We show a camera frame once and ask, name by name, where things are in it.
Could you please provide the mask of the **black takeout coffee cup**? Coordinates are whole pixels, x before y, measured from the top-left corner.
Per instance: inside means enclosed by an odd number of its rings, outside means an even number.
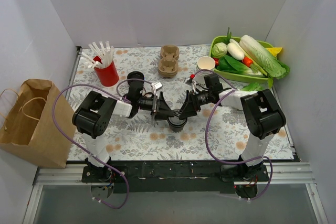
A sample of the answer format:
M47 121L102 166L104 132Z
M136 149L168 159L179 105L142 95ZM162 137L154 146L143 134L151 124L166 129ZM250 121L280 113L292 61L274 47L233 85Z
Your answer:
M169 128L173 132L180 132L183 130L185 124L187 123L187 119L180 120L178 117L169 117L167 118L167 122L169 124Z

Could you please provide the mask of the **brown pulp cup carrier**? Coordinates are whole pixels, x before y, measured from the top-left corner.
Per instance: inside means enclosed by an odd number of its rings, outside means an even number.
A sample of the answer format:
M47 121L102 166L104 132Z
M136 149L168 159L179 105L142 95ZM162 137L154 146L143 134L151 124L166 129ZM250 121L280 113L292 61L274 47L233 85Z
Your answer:
M178 72L178 59L180 51L175 45L164 45L160 51L160 61L158 63L158 73L166 78L176 76Z

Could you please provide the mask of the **black plastic cup lids stack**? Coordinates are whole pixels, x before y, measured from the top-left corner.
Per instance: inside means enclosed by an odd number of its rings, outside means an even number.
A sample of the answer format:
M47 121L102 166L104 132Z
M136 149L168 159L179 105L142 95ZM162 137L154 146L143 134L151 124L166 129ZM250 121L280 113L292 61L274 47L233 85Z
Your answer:
M142 82L142 80L144 80L144 74L142 72L139 72L139 71L130 72L127 75L127 80L128 80L128 83L131 83L133 81Z

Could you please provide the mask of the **brown paper bag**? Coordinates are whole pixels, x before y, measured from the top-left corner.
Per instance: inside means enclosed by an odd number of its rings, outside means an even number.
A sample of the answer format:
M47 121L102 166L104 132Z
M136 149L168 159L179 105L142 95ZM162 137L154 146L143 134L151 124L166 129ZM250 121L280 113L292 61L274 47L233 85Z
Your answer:
M16 93L17 99L4 117L1 149L36 166L64 168L73 137L74 111L52 81L28 79Z

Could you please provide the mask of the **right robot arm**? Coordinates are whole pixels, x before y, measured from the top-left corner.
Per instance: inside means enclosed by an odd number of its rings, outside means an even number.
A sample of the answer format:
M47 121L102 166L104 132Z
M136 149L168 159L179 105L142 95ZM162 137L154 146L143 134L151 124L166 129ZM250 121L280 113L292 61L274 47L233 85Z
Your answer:
M286 118L269 89L248 92L237 90L233 86L223 88L220 78L218 74L207 71L204 77L205 91L187 92L178 118L183 120L196 116L201 106L209 103L214 104L216 108L226 106L242 110L250 134L238 161L221 161L214 154L211 157L221 162L232 177L237 176L248 181L261 170L266 159L266 148L273 136L285 126Z

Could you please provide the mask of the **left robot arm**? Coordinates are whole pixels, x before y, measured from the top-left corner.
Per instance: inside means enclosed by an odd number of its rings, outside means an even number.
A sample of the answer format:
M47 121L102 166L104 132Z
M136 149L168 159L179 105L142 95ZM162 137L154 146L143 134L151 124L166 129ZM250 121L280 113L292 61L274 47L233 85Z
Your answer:
M91 91L83 100L72 117L72 123L85 140L87 150L93 154L86 159L89 173L100 182L112 179L113 172L105 164L110 162L106 143L102 134L108 127L112 116L133 118L139 110L150 111L155 120L167 120L175 116L175 112L165 102L163 93L156 95L161 83L151 84L152 91L143 94L144 75L134 71L127 76L128 93L121 100L104 97L101 93Z

